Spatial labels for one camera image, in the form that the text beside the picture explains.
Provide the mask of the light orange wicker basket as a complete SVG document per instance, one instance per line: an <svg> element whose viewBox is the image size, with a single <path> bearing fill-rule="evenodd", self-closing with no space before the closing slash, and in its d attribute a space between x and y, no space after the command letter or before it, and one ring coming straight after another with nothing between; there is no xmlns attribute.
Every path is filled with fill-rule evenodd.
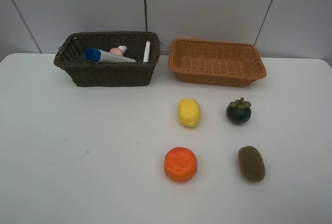
<svg viewBox="0 0 332 224"><path fill-rule="evenodd" d="M246 43L177 38L168 64L187 83L247 87L267 75L258 50Z"/></svg>

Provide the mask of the yellow lemon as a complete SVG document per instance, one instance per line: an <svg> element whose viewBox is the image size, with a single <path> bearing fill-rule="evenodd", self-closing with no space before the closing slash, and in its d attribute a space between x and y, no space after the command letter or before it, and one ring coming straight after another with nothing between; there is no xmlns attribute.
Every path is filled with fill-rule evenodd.
<svg viewBox="0 0 332 224"><path fill-rule="evenodd" d="M201 109L195 99L182 99L178 104L178 117L182 126L195 128L201 119Z"/></svg>

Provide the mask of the dark brown wicker basket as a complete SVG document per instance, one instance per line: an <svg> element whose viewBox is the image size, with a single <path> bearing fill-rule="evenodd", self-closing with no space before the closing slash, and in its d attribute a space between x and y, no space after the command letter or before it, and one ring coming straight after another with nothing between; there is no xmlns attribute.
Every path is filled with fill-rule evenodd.
<svg viewBox="0 0 332 224"><path fill-rule="evenodd" d="M150 41L149 61L143 63L147 41ZM135 63L75 63L89 48L110 51L120 45L127 47L125 56L136 60ZM66 39L53 63L79 87L136 87L150 83L159 57L160 40L153 32L79 32Z"/></svg>

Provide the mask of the brown kiwi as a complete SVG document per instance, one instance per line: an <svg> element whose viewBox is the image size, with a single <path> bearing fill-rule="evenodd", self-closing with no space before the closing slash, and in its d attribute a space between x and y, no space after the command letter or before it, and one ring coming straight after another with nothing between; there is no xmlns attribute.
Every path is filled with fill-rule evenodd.
<svg viewBox="0 0 332 224"><path fill-rule="evenodd" d="M252 182L261 182L266 174L265 164L259 151L253 146L242 147L238 152L238 162L243 177Z"/></svg>

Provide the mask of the white tube blue cap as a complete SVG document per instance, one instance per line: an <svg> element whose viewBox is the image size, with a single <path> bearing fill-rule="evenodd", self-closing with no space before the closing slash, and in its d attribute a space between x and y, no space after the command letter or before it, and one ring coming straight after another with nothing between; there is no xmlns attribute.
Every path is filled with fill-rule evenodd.
<svg viewBox="0 0 332 224"><path fill-rule="evenodd" d="M89 48L85 54L86 60L95 63L122 63L129 62L135 63L136 60L127 58L121 55L113 54L110 52L102 51L99 49Z"/></svg>

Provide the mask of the white marker pink cap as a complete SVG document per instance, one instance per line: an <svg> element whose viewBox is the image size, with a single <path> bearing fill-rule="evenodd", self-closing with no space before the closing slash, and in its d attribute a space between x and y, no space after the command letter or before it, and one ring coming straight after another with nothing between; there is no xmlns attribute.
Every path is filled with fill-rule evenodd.
<svg viewBox="0 0 332 224"><path fill-rule="evenodd" d="M149 61L149 53L150 53L150 41L147 41L144 50L143 63L147 63Z"/></svg>

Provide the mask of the orange tangerine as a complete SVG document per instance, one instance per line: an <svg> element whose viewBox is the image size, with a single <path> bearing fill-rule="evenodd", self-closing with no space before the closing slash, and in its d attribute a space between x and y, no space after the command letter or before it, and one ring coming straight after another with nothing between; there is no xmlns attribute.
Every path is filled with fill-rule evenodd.
<svg viewBox="0 0 332 224"><path fill-rule="evenodd" d="M191 180L198 169L196 155L186 147L174 147L169 150L164 158L165 175L177 183Z"/></svg>

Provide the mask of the dark mangosteen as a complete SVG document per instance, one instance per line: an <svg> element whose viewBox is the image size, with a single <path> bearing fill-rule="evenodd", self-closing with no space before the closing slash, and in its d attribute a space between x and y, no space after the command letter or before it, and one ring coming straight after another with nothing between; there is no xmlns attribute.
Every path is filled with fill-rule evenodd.
<svg viewBox="0 0 332 224"><path fill-rule="evenodd" d="M226 116L233 124L241 125L249 121L251 117L251 103L243 97L230 102L226 109Z"/></svg>

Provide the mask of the pink bottle white cap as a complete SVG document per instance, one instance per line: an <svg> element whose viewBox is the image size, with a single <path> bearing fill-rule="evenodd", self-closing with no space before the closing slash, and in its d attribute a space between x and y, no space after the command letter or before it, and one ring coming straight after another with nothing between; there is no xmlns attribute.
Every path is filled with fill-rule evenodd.
<svg viewBox="0 0 332 224"><path fill-rule="evenodd" d="M109 52L112 54L119 55L119 56L124 56L126 51L127 51L127 47L120 45L117 48L112 48Z"/></svg>

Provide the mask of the black whiteboard eraser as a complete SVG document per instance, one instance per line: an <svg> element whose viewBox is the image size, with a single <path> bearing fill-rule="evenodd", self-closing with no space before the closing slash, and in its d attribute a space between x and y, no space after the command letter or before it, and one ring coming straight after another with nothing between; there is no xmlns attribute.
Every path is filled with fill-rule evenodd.
<svg viewBox="0 0 332 224"><path fill-rule="evenodd" d="M85 55L82 55L75 61L75 63L87 64L87 63L90 63L90 61L86 59Z"/></svg>

